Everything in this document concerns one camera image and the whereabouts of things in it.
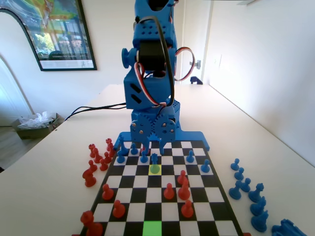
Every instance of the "black cable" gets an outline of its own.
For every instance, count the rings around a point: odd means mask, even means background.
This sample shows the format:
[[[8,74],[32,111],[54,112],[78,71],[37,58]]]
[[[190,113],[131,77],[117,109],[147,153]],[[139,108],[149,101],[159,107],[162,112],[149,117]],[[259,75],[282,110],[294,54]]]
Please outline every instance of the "black cable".
[[[168,54],[168,48],[167,48],[167,44],[164,38],[164,34],[161,28],[161,25],[158,21],[158,18],[156,16],[146,16],[143,17],[139,23],[143,23],[145,21],[149,21],[149,20],[153,20],[157,26],[157,30],[158,30],[158,34],[159,34],[159,39],[163,48],[163,53],[164,53],[164,57],[165,57],[165,61],[166,61],[166,67],[167,67],[167,72],[168,72],[168,78],[169,78],[169,82],[170,82],[170,86],[171,86],[171,99],[169,101],[169,103],[166,105],[167,107],[172,106],[174,99],[175,99],[175,89],[174,89],[174,76],[173,76],[173,72],[172,72],[172,67],[171,67],[171,62],[169,59],[169,54]]]

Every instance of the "highlighted square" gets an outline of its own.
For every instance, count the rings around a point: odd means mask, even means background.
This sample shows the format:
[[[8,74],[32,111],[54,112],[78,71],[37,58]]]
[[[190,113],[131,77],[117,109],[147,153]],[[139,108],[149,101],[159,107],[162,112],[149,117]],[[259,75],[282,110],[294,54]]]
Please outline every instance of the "highlighted square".
[[[161,221],[143,222],[142,236],[162,236],[162,222]]]
[[[153,174],[153,173],[151,172],[151,166],[152,166],[152,165],[149,166],[149,175],[150,175],[150,176],[161,176],[161,175],[162,175],[162,165],[158,165],[158,166],[159,166],[159,172],[158,172],[157,174]]]

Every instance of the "wooden floor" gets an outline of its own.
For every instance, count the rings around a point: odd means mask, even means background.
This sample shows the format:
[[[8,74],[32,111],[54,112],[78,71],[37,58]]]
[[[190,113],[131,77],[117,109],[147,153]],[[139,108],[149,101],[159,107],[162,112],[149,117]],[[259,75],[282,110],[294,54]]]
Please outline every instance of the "wooden floor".
[[[0,127],[0,172],[7,169],[42,139],[21,140],[12,127]]]

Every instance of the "white wall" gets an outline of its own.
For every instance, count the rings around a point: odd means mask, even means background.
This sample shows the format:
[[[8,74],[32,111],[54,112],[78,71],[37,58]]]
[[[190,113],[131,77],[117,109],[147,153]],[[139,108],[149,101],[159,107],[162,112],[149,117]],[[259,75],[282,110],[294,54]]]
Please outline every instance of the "white wall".
[[[0,13],[0,55],[18,80],[36,113],[58,112],[66,117],[85,105],[108,84],[122,84],[122,48],[130,50],[133,39],[134,0],[82,0],[98,71],[41,72],[19,24]],[[175,27],[182,41],[183,8],[175,9]]]
[[[206,71],[215,89],[313,165],[314,9],[313,0],[215,1]]]

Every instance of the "white square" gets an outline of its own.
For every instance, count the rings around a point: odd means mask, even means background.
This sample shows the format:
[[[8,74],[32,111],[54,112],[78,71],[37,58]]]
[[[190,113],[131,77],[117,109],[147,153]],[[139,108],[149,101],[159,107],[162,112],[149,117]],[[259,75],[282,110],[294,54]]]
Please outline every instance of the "white square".
[[[146,203],[161,203],[162,189],[161,188],[147,188]]]
[[[235,226],[231,220],[218,220],[216,226],[220,236],[237,236]]]
[[[201,176],[188,176],[188,181],[191,188],[204,187]]]
[[[214,221],[209,203],[193,203],[197,221]]]
[[[179,190],[179,189],[180,189],[180,188],[176,188],[177,202],[178,202],[178,203],[184,203],[184,202],[186,202],[186,200],[182,200],[182,199],[178,196],[178,190]],[[189,190],[189,192],[190,192],[190,196],[189,196],[188,200],[190,200],[191,202],[193,202],[192,196],[191,196],[191,190],[190,190],[190,188],[188,188],[188,190]]]
[[[173,156],[184,156],[182,148],[172,148]]]
[[[122,236],[124,235],[126,222],[108,222],[105,236]]]
[[[162,165],[173,165],[173,157],[172,156],[162,156]]]
[[[218,187],[214,188],[205,188],[208,201],[210,203],[224,203],[224,199],[222,197],[221,191]]]
[[[172,184],[172,187],[175,188],[175,176],[162,176],[162,188],[166,188],[168,183]]]
[[[121,176],[109,176],[106,183],[110,188],[119,188],[121,179]]]
[[[162,203],[162,221],[179,221],[177,203]]]
[[[145,203],[130,203],[127,222],[143,222],[145,208]]]
[[[112,213],[113,203],[99,203],[94,212],[94,222],[108,222]]]
[[[203,148],[193,148],[193,154],[195,156],[205,156],[205,151],[203,150]]]
[[[132,188],[119,188],[116,199],[121,203],[130,203]]]
[[[180,176],[182,170],[187,173],[186,165],[174,165],[174,175]]]
[[[148,187],[148,176],[135,176],[133,182],[134,188],[146,188]]]
[[[180,221],[181,236],[200,236],[197,221]]]
[[[125,166],[123,176],[135,176],[136,170],[137,170],[137,166],[135,165]]]

